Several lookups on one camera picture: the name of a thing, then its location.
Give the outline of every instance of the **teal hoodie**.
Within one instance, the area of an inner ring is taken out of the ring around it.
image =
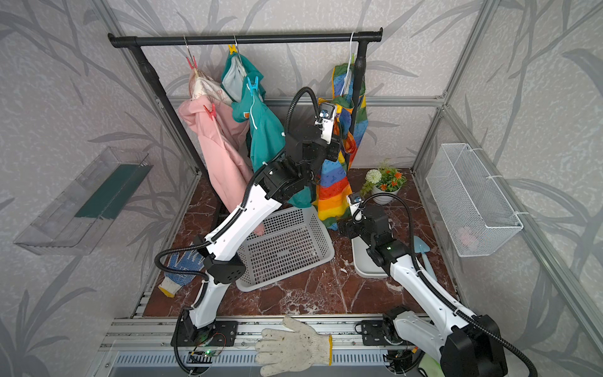
[[[264,162],[276,156],[285,146],[284,128],[272,110],[262,101],[266,91],[259,82],[264,76],[243,55],[239,56],[247,76],[243,81],[241,102],[232,103],[232,116],[237,122],[249,119],[251,133],[249,151],[253,171],[257,171]],[[228,59],[224,72],[228,71],[230,60]],[[310,189],[305,187],[293,195],[289,203],[298,208],[308,208],[312,205],[311,200]]]

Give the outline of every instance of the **marble floor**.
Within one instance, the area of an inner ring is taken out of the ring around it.
[[[350,170],[349,180],[353,191],[360,190],[366,171],[367,169]],[[424,240],[431,248],[428,258],[438,281],[454,295],[454,287],[435,242],[410,170],[403,169],[402,173],[408,182],[398,195],[411,207],[415,222],[415,235]],[[215,206],[216,199],[209,182],[202,178],[173,247],[188,246],[196,235],[207,234],[212,226]],[[408,243],[408,219],[402,205],[394,201],[386,205],[385,210],[393,220],[394,236],[404,243]],[[364,279],[360,277],[353,266],[350,240],[340,237],[337,232],[332,230],[329,231],[329,234],[335,248],[335,257],[330,262],[248,293],[239,291],[236,285],[232,284],[218,308],[218,315],[383,313],[400,305],[405,305],[415,312],[424,312],[412,296],[392,278]],[[159,276],[157,284],[163,280],[162,274]],[[174,298],[166,297],[155,286],[144,316],[178,316],[182,305],[192,304],[200,284],[200,278],[196,277]]]

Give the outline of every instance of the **plastic basket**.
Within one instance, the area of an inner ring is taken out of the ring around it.
[[[314,207],[287,208],[264,220],[265,233],[251,234],[237,253],[247,270],[236,281],[243,292],[299,274],[335,256],[331,237]]]
[[[487,256],[523,229],[468,144],[442,144],[427,184],[459,256]]]

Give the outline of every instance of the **white flower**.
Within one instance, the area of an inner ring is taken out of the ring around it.
[[[371,169],[367,171],[366,179],[372,184],[379,183],[381,180],[381,172],[377,169]]]

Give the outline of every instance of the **leaf pattern wallpaper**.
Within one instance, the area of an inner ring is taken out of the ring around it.
[[[318,33],[384,29],[381,43],[367,50],[367,95],[438,96],[452,70],[481,7],[481,0],[108,0],[126,34]],[[504,6],[514,6],[504,1]],[[189,67],[186,48],[144,47],[168,95],[187,96]],[[293,96],[302,86],[332,97],[335,65],[348,61],[349,43],[239,45],[239,50],[264,73],[268,96]],[[191,46],[199,67],[220,81],[228,48]],[[273,108],[278,116],[286,108]],[[297,119],[305,119],[302,109]],[[378,166],[384,159],[410,167],[429,128],[430,107],[368,108],[368,130],[354,167]],[[189,131],[200,152],[196,136]]]
[[[450,102],[599,309],[602,35],[601,1],[499,6]],[[439,144],[458,141],[443,122],[417,173],[441,235],[424,178]],[[600,354],[521,236],[484,258],[459,258],[443,238],[465,301],[490,314],[540,374],[603,376]]]
[[[129,317],[194,173],[92,3],[0,1],[0,375],[84,375]],[[15,237],[106,147],[153,168],[87,256],[34,255]]]

